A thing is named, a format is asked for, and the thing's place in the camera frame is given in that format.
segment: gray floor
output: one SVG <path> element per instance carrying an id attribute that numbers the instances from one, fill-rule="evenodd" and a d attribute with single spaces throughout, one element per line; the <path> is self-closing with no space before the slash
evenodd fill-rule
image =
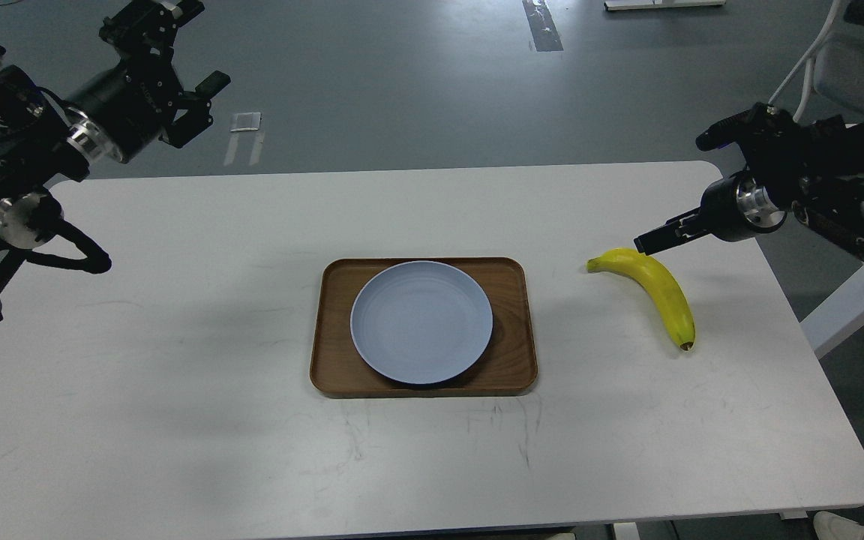
<path id="1" fill-rule="evenodd" d="M 97 30 L 124 4 L 0 7 L 0 44 L 39 85 L 68 95 L 116 62 Z M 605 13 L 589 0 L 548 4 L 562 52 L 535 51 L 518 0 L 206 1 L 179 33 L 175 66 L 186 86 L 212 69 L 229 73 L 217 125 L 185 150 L 157 143 L 128 165 L 100 163 L 93 179 L 681 160 L 729 174 L 740 153 L 701 153 L 694 137 L 767 100 L 829 9 L 827 0 L 640 13 Z M 793 88 L 778 105 L 797 99 Z M 243 112 L 263 113 L 261 155 L 250 164 L 255 136 L 244 134 L 226 165 L 227 122 Z M 861 119 L 816 98 L 805 120 L 836 113 Z M 643 232 L 630 230 L 628 240 Z M 716 249 L 716 240 L 700 242 Z M 858 267 L 795 223 L 759 244 L 799 318 Z M 864 329 L 822 363 L 864 444 Z M 842 513 L 864 523 L 864 507 Z M 777 516 L 676 526 L 682 538 L 812 537 L 806 523 Z M 674 537 L 668 522 L 641 529 L 646 540 Z M 576 534 L 607 537 L 597 526 Z"/>

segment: plate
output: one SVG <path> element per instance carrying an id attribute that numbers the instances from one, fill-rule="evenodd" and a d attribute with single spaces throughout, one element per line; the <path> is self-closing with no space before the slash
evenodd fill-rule
<path id="1" fill-rule="evenodd" d="M 489 344 L 493 314 L 469 274 L 411 260 L 362 287 L 349 324 L 355 348 L 375 371 L 399 383 L 432 384 L 476 363 Z"/>

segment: table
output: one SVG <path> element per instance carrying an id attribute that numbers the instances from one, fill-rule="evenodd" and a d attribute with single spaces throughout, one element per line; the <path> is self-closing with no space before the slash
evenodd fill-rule
<path id="1" fill-rule="evenodd" d="M 637 284 L 584 271 L 719 175 L 633 163 L 59 184 L 66 218 L 113 267 L 23 267 L 2 295 L 0 538 L 362 536 L 863 505 L 864 452 L 757 244 L 659 254 L 694 311 L 689 353 Z M 320 395 L 308 365 L 327 264 L 445 256 L 524 267 L 535 386 Z"/>
<path id="2" fill-rule="evenodd" d="M 604 0 L 606 11 L 695 8 L 699 6 L 725 6 L 725 4 L 726 0 Z"/>

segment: banana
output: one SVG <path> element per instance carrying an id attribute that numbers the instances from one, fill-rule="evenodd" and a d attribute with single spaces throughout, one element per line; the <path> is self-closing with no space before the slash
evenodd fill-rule
<path id="1" fill-rule="evenodd" d="M 692 319 L 692 310 L 689 310 L 689 301 L 686 301 L 686 295 L 675 277 L 661 262 L 634 249 L 615 248 L 590 259 L 586 263 L 586 270 L 604 270 L 637 281 L 652 297 L 669 338 L 682 351 L 689 351 L 695 344 L 695 321 Z"/>

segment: wooden tray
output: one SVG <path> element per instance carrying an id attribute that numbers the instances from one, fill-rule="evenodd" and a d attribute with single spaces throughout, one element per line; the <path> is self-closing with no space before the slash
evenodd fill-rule
<path id="1" fill-rule="evenodd" d="M 469 274 L 489 297 L 493 336 L 476 363 L 453 379 L 430 385 L 395 382 L 374 371 L 353 344 L 349 318 L 359 291 L 375 274 L 417 259 L 339 259 L 322 273 L 309 377 L 333 398 L 513 396 L 539 375 L 525 273 L 503 257 L 438 260 Z"/>

